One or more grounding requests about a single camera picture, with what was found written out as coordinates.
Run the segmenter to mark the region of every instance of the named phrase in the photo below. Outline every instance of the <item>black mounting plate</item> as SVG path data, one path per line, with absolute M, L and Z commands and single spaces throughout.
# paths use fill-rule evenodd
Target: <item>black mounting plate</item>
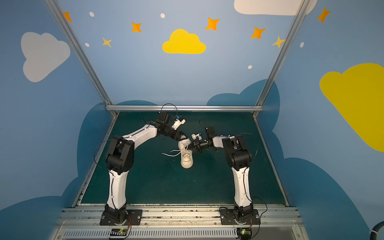
M 233 213 L 233 209 L 219 209 L 220 212 L 220 220 L 221 225 L 239 225 L 235 221 L 235 214 Z M 252 225 L 259 225 L 260 224 L 260 217 L 259 212 L 257 209 L 253 210 L 253 216 L 251 216 L 252 219 Z M 248 218 L 247 222 L 244 225 L 251 225 L 251 220 Z
M 102 218 L 100 220 L 100 225 L 101 226 L 128 226 L 128 224 L 129 224 L 128 217 L 131 217 L 131 225 L 132 226 L 137 226 L 137 225 L 140 225 L 142 212 L 143 212 L 143 210 L 141 210 L 141 209 L 129 209 L 129 210 L 126 210 L 127 220 L 122 225 L 114 224 L 113 223 L 114 220 L 109 218 L 108 214 L 106 214 L 106 215 L 103 214 Z

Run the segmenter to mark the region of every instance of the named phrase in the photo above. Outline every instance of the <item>white cloud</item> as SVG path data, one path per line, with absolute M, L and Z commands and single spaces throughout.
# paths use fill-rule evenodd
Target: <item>white cloud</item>
M 70 56 L 66 42 L 58 41 L 49 33 L 24 33 L 22 51 L 26 58 L 23 66 L 25 76 L 31 82 L 39 82 L 65 62 Z
M 310 0 L 308 14 L 317 0 Z M 296 15 L 301 0 L 235 0 L 235 10 L 242 14 Z

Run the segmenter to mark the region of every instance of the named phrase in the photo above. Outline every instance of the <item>yellow cloud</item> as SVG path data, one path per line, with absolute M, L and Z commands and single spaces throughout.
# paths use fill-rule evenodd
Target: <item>yellow cloud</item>
M 384 67 L 363 63 L 329 72 L 320 88 L 364 142 L 384 152 Z
M 163 43 L 163 51 L 166 53 L 203 53 L 207 47 L 200 42 L 196 34 L 189 33 L 184 29 L 175 30 L 169 37 L 169 41 Z

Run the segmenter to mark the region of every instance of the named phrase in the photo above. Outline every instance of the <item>black hose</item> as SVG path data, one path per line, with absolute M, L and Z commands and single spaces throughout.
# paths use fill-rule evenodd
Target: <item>black hose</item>
M 371 231 L 371 236 L 369 237 L 369 240 L 376 240 L 376 238 L 377 238 L 377 232 L 380 230 L 380 228 L 381 228 L 382 226 L 384 226 L 384 221 L 379 222 L 378 224 L 376 224 L 376 226 L 374 226 L 374 227 L 372 228 L 372 231 L 374 231 L 374 232 Z

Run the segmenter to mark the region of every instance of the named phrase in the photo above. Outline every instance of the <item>blue wall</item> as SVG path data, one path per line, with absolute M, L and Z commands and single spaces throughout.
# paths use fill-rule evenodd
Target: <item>blue wall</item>
M 59 3 L 70 13 L 70 25 L 114 104 L 142 100 L 157 105 L 206 105 L 218 94 L 240 94 L 268 77 L 279 52 L 273 44 L 278 37 L 285 38 L 293 20 L 289 15 L 242 14 L 234 0 Z M 208 18 L 220 19 L 216 31 L 206 30 Z M 141 32 L 133 32 L 131 22 L 141 23 Z M 265 29 L 260 39 L 251 39 L 255 27 Z M 177 29 L 196 34 L 206 45 L 205 52 L 164 52 L 163 43 Z M 103 38 L 111 40 L 111 47 L 103 45 Z M 215 103 L 224 104 L 220 98 Z
M 111 114 L 44 0 L 1 1 L 0 9 L 0 235 L 47 239 L 61 209 L 73 203 Z M 27 32 L 49 33 L 70 49 L 38 82 L 23 71 Z M 33 43 L 41 44 L 37 56 L 52 47 Z M 15 226 L 22 231 L 10 231 Z
M 317 18 L 325 7 L 331 13 L 322 23 Z M 383 12 L 383 1 L 318 0 L 258 114 L 289 203 L 298 207 L 311 240 L 368 239 L 369 228 L 384 220 L 384 152 L 365 143 L 319 85 L 328 72 L 384 66 Z M 367 91 L 366 80 L 335 91 Z M 359 115 L 372 114 L 363 106 L 379 102 L 357 97 L 351 104 Z M 376 117 L 384 110 L 378 106 Z

